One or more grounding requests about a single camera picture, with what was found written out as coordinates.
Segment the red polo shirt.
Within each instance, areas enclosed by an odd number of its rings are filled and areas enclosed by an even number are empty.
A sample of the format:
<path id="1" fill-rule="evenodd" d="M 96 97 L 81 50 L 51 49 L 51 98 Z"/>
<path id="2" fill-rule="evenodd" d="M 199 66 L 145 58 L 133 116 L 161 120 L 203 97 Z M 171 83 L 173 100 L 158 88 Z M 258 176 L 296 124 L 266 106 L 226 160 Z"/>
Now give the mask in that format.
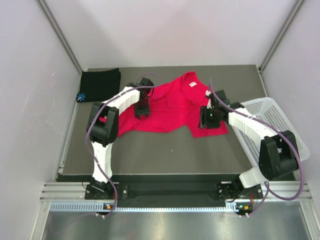
<path id="1" fill-rule="evenodd" d="M 156 87 L 149 99 L 150 115 L 138 119 L 130 106 L 119 115 L 118 136 L 131 131 L 169 133 L 183 126 L 188 127 L 193 138 L 226 135 L 228 128 L 223 122 L 219 128 L 198 128 L 201 107 L 208 103 L 208 89 L 194 71 Z"/>

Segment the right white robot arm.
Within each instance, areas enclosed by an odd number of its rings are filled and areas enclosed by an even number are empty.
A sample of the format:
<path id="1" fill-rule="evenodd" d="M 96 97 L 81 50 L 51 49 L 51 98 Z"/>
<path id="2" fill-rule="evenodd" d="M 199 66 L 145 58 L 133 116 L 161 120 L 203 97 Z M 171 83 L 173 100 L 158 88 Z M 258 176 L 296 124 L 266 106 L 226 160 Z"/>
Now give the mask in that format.
<path id="1" fill-rule="evenodd" d="M 291 131 L 280 132 L 264 123 L 241 103 L 231 103 L 223 90 L 206 90 L 205 97 L 208 102 L 200 108 L 200 129 L 218 129 L 222 123 L 227 123 L 259 147 L 258 163 L 232 181 L 237 197 L 245 198 L 251 193 L 252 187 L 298 170 L 298 147 Z"/>

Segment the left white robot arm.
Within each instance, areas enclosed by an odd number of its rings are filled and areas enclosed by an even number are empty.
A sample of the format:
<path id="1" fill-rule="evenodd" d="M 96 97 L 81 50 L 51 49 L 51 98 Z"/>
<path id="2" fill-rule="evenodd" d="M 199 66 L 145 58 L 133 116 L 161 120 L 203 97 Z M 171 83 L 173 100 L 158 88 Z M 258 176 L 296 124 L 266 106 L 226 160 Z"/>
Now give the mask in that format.
<path id="1" fill-rule="evenodd" d="M 94 170 L 87 191 L 93 198 L 116 197 L 116 186 L 112 183 L 112 146 L 118 137 L 120 115 L 133 107 L 133 116 L 146 119 L 151 110 L 149 98 L 153 94 L 153 82 L 142 77 L 138 83 L 129 83 L 120 93 L 109 100 L 95 102 L 88 119 L 85 145 L 92 145 L 89 153 L 93 157 Z"/>

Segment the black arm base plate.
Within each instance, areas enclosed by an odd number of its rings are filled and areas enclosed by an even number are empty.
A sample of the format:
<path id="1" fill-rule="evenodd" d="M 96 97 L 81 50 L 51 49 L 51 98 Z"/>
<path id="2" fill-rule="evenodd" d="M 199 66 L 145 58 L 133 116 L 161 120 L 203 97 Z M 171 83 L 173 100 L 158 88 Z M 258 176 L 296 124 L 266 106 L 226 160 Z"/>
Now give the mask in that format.
<path id="1" fill-rule="evenodd" d="M 230 182 L 121 182 L 116 185 L 117 193 L 107 184 L 106 190 L 87 185 L 86 200 L 133 200 L 137 197 L 206 197 L 210 200 L 261 200 L 260 186 L 237 192 Z"/>

